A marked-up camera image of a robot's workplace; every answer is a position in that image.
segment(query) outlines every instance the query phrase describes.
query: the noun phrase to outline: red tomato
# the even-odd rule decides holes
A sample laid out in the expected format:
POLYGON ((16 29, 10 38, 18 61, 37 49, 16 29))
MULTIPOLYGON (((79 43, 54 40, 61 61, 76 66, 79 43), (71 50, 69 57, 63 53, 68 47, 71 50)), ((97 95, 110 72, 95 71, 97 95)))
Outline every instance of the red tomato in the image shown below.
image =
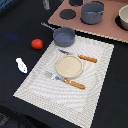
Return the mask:
POLYGON ((34 49, 42 49, 43 48, 43 41, 41 39, 35 39, 31 43, 34 49))

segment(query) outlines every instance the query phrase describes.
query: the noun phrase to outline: pink mat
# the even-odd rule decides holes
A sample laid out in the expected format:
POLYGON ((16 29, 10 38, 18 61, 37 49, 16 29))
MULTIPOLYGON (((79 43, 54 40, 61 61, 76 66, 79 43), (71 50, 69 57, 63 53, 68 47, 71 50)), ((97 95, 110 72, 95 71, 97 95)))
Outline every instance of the pink mat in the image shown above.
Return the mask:
POLYGON ((121 3, 115 1, 101 1, 104 3, 104 14, 100 23, 95 25, 87 25, 81 22, 81 8, 82 6, 71 6, 69 0, 64 0, 58 9, 48 20, 49 24, 57 26, 70 27, 76 31, 89 33, 113 40, 118 40, 128 43, 128 31, 121 29, 116 23, 115 18, 118 16, 121 7, 128 3, 121 3), (59 13, 64 9, 73 9, 76 11, 76 17, 70 20, 62 19, 59 13))

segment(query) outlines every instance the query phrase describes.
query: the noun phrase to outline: table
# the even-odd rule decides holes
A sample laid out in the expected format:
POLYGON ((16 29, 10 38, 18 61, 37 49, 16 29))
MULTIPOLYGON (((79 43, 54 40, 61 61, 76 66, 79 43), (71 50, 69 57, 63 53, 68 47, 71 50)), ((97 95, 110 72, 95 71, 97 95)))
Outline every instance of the table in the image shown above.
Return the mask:
MULTIPOLYGON (((0 12, 0 105, 26 114, 52 128, 80 128, 45 110, 13 97, 13 94, 52 42, 53 31, 42 29, 62 1, 50 1, 50 10, 41 0, 15 0, 0 12), (42 39, 44 48, 31 47, 33 39, 42 39), (17 68, 16 58, 28 65, 28 73, 17 68)), ((76 31, 76 35, 114 45, 91 128, 128 127, 128 44, 76 31)))

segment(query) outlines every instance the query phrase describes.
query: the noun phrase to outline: knife handle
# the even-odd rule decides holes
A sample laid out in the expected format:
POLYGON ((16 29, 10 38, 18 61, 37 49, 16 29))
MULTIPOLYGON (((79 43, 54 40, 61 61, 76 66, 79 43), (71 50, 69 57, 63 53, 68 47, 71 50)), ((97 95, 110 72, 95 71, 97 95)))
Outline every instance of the knife handle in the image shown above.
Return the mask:
POLYGON ((85 89, 85 86, 82 85, 82 84, 79 84, 79 83, 76 83, 74 81, 71 81, 71 80, 68 80, 68 79, 64 79, 64 82, 67 83, 67 84, 70 84, 72 86, 75 86, 77 88, 80 88, 80 89, 85 89))
POLYGON ((94 62, 94 63, 97 62, 97 59, 90 58, 90 57, 87 57, 87 56, 78 55, 78 57, 79 57, 80 59, 88 60, 88 61, 91 61, 91 62, 94 62))

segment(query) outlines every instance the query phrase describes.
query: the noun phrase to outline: beige placemat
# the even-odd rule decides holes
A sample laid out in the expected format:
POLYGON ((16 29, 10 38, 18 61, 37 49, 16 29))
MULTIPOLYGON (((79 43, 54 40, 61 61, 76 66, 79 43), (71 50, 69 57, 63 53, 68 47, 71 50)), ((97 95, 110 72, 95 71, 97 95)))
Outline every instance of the beige placemat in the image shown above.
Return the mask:
POLYGON ((58 75, 55 63, 64 56, 58 48, 53 41, 14 96, 82 128, 90 128, 114 46, 76 36, 71 47, 60 48, 98 60, 97 63, 82 60, 82 74, 72 79, 84 84, 85 90, 45 77, 45 71, 58 75))

